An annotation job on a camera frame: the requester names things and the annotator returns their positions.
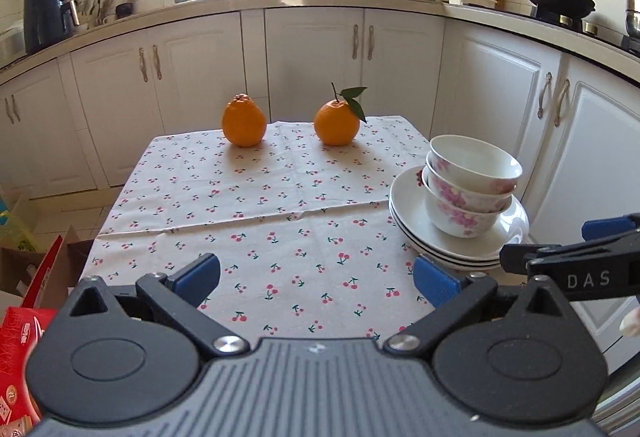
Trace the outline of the white plate with fruit print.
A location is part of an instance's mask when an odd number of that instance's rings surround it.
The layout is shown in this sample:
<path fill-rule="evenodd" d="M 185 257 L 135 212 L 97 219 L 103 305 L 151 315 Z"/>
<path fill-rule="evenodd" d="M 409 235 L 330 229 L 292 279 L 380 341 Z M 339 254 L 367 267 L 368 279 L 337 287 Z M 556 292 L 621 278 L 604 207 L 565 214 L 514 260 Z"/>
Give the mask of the white plate with fruit print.
<path fill-rule="evenodd" d="M 420 246 L 460 261 L 495 261 L 504 245 L 525 241 L 529 221 L 520 201 L 498 214 L 464 212 L 436 197 L 425 173 L 408 168 L 390 185 L 390 212 Z"/>

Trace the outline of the white bowl pink flowers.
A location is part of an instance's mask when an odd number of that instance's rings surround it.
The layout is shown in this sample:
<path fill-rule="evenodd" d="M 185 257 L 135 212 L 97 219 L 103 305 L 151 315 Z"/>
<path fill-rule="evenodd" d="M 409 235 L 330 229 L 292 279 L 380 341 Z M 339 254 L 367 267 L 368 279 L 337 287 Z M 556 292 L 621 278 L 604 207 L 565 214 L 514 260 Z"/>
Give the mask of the white bowl pink flowers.
<path fill-rule="evenodd" d="M 511 204 L 512 194 L 479 194 L 449 183 L 428 164 L 425 165 L 424 171 L 427 187 L 434 192 L 436 198 L 458 209 L 475 213 L 495 213 L 506 210 Z"/>

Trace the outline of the plain white bowl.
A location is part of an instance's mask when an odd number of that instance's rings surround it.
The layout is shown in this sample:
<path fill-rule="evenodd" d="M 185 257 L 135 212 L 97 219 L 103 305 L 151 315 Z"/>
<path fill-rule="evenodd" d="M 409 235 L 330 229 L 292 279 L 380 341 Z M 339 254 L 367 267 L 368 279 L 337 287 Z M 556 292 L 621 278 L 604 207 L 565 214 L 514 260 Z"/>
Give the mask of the plain white bowl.
<path fill-rule="evenodd" d="M 439 135 L 430 146 L 439 176 L 479 194 L 510 194 L 523 175 L 521 163 L 510 153 L 480 139 Z"/>

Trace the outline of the white plate stack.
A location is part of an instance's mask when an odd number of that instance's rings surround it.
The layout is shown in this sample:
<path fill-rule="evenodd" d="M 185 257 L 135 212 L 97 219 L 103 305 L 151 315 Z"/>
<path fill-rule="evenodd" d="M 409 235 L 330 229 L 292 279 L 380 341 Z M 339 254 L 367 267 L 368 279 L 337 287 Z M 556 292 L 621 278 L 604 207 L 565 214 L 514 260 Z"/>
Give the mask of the white plate stack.
<path fill-rule="evenodd" d="M 390 210 L 390 217 L 393 218 L 393 221 L 396 223 L 396 226 L 400 229 L 400 231 L 404 234 L 406 239 L 409 241 L 409 245 L 413 247 L 421 255 L 426 255 L 431 261 L 436 261 L 438 264 L 442 264 L 448 268 L 457 270 L 457 271 L 487 271 L 492 269 L 498 269 L 500 267 L 498 261 L 480 261 L 479 263 L 465 263 L 465 261 L 460 261 L 460 259 L 452 258 L 449 256 L 445 256 L 439 254 L 432 249 L 429 249 L 427 246 L 423 245 L 421 242 L 413 238 L 410 235 L 409 230 L 400 222 L 397 217 L 395 210 L 392 205 L 388 207 Z"/>

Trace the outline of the white kitchen cabinets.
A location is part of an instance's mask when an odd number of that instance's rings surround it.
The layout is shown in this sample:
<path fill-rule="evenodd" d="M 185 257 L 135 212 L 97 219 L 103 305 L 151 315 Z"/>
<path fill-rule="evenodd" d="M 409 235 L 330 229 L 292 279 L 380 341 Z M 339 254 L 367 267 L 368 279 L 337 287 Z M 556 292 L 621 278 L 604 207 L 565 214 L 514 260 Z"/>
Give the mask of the white kitchen cabinets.
<path fill-rule="evenodd" d="M 1 189 L 36 197 L 117 187 L 157 137 L 222 133 L 245 94 L 308 123 L 363 86 L 367 120 L 399 116 L 428 142 L 496 145 L 523 168 L 516 195 L 539 242 L 639 207 L 639 90 L 620 53 L 525 19 L 357 8 L 225 12 L 104 38 L 1 81 Z"/>

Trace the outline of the cherry print tablecloth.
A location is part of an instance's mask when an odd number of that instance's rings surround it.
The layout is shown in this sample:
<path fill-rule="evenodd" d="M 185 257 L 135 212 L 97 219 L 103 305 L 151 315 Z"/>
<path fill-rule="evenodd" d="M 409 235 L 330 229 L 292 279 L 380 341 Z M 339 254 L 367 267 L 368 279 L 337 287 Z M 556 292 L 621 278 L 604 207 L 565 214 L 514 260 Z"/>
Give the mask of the cherry print tablecloth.
<path fill-rule="evenodd" d="M 426 151 L 399 116 L 368 119 L 341 148 L 308 123 L 273 123 L 244 149 L 218 131 L 157 137 L 85 274 L 131 284 L 212 253 L 221 278 L 202 312 L 245 339 L 384 341 L 431 311 L 413 283 L 416 252 L 388 212 L 394 178 Z"/>

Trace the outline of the red cardboard box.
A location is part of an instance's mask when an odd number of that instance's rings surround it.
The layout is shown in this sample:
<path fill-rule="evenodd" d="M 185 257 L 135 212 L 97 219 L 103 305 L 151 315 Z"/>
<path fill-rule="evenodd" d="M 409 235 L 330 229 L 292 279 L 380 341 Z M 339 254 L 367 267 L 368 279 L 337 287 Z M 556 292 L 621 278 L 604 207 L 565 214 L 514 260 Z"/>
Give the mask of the red cardboard box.
<path fill-rule="evenodd" d="M 1 434 L 24 436 L 40 421 L 26 383 L 28 358 L 53 319 L 51 308 L 1 308 Z"/>

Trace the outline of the brown cardboard box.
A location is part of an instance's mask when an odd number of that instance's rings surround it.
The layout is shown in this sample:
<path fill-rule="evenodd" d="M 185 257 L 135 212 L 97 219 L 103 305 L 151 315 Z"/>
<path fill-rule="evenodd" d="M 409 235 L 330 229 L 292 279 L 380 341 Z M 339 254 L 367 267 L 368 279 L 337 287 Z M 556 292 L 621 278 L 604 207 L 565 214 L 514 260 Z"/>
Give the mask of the brown cardboard box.
<path fill-rule="evenodd" d="M 80 279 L 92 246 L 70 227 L 40 251 L 26 223 L 1 202 L 1 308 L 58 309 Z"/>

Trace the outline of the bumpy orange without leaves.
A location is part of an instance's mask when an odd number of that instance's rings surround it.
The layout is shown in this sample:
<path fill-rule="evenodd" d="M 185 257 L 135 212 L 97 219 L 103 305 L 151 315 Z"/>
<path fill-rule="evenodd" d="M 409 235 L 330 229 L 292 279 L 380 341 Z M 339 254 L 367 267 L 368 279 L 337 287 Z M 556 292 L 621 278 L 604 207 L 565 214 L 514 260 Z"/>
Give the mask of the bumpy orange without leaves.
<path fill-rule="evenodd" d="M 259 145 L 267 129 L 267 119 L 255 101 L 245 94 L 228 102 L 221 119 L 222 132 L 228 142 L 240 148 Z"/>

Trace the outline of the orange with green leaves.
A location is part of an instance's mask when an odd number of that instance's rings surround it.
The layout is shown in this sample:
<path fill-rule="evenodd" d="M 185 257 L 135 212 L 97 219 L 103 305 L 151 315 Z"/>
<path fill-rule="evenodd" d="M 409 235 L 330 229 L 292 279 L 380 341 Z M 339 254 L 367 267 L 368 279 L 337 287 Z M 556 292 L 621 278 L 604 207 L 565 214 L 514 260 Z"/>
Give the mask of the orange with green leaves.
<path fill-rule="evenodd" d="M 314 132 L 323 145 L 344 147 L 359 132 L 360 124 L 367 122 L 359 97 L 366 87 L 356 86 L 337 90 L 331 83 L 333 98 L 324 104 L 314 116 Z"/>

